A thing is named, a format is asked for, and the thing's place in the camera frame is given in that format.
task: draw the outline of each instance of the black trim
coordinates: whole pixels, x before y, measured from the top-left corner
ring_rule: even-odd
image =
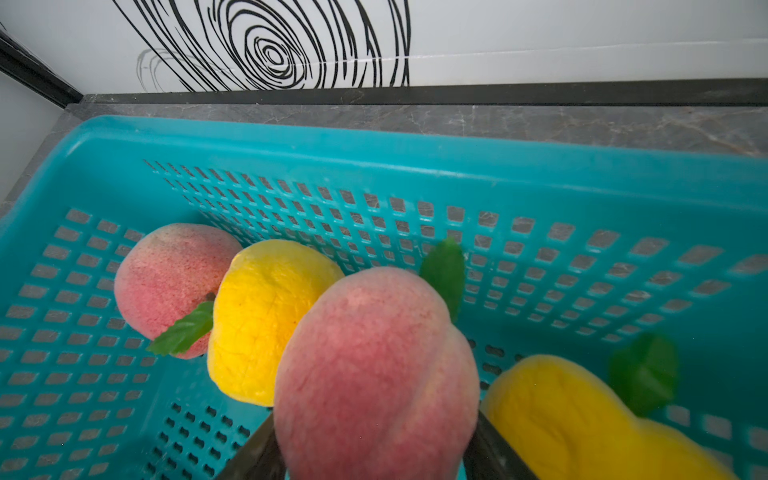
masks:
[[[465,104],[768,106],[768,78],[325,90],[97,94],[99,104]]]
[[[0,31],[0,71],[62,108],[83,98],[4,31]]]

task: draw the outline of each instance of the artificial peach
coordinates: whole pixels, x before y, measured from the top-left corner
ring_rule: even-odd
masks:
[[[275,432],[291,478],[455,478],[478,373],[426,281],[374,268],[331,286],[280,360]]]
[[[114,298],[121,315],[141,335],[156,339],[218,292],[230,262],[242,249],[235,237],[207,225],[158,228],[136,244],[115,275]],[[176,356],[202,355],[209,335]]]

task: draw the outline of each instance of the concentric circle drawing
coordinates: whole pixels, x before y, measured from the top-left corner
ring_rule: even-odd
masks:
[[[149,47],[145,91],[409,84],[408,0],[113,0]]]

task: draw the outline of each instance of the gray marble surface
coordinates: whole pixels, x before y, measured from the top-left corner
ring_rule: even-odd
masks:
[[[48,152],[99,115],[490,137],[768,157],[768,108],[492,105],[71,104],[0,204],[7,213]]]

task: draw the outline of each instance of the teal plastic basket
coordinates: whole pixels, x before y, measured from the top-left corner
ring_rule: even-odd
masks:
[[[604,378],[658,329],[682,380],[654,418],[768,478],[767,162],[120,117],[67,136],[0,225],[0,477],[213,478],[266,418],[120,318],[120,261],[173,222],[347,273],[417,270],[454,237],[483,389],[534,353]]]

